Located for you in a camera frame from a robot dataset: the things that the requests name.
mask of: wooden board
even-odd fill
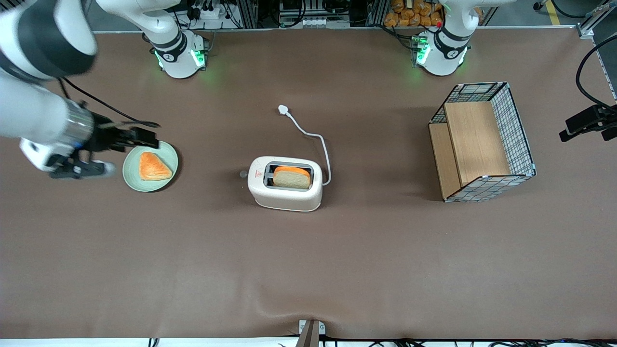
[[[431,123],[428,125],[428,129],[433,143],[441,196],[445,200],[461,188],[450,132],[446,123]]]
[[[448,102],[444,108],[461,186],[484,175],[509,175],[491,103]]]

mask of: bread slice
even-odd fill
[[[156,154],[143,152],[139,157],[139,176],[144,181],[161,181],[172,177],[172,171]]]
[[[272,181],[274,186],[282,188],[308,189],[310,173],[299,167],[279,166],[274,170]]]

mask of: table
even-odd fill
[[[478,30],[444,78],[378,30],[217,36],[208,71],[172,80],[139,35],[99,35],[95,68],[72,79],[163,125],[182,161],[167,190],[50,180],[0,139],[2,337],[275,336],[306,318],[339,338],[617,337],[615,142],[558,136],[590,105],[576,30]],[[583,84],[609,101],[588,65]],[[501,80],[538,176],[445,204],[426,124],[455,84]],[[325,166],[278,104],[328,142],[315,212],[259,207],[239,177],[263,155]]]

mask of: plate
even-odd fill
[[[139,158],[143,152],[152,152],[156,154],[172,171],[172,177],[161,181],[142,180],[139,176]],[[167,142],[159,141],[158,149],[145,146],[133,148],[124,159],[122,176],[124,177],[124,182],[126,182],[129,187],[136,191],[146,192],[163,188],[176,175],[176,170],[178,170],[178,153],[176,153],[176,150]]]

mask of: robotic arm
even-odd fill
[[[164,11],[180,0],[96,0],[107,13],[137,25],[153,45],[161,69],[173,78],[187,78],[205,68],[206,41],[190,30],[180,30]]]
[[[43,83],[84,73],[97,47],[80,0],[31,2],[0,15],[0,136],[22,138],[30,162],[54,178],[106,176],[93,153],[125,146],[157,148],[155,134],[116,127],[107,117],[48,91]],[[88,160],[80,151],[89,152]]]
[[[500,6],[516,0],[439,0],[444,6],[444,24],[438,31],[420,34],[416,63],[437,76],[453,73],[463,63],[467,43],[478,27],[475,7]]]

